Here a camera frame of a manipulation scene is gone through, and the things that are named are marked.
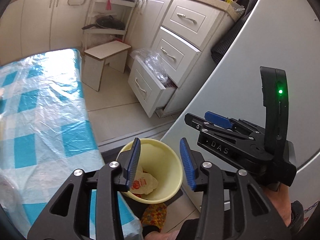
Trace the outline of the person's right hand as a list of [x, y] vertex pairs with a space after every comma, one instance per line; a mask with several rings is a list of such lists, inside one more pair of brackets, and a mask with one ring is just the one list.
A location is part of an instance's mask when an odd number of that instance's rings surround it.
[[272, 191], [267, 187], [262, 187], [262, 189], [264, 194], [266, 194], [266, 196], [278, 211], [285, 225], [289, 226], [291, 223], [291, 202], [289, 187], [284, 184], [280, 184], [278, 187], [278, 191]]

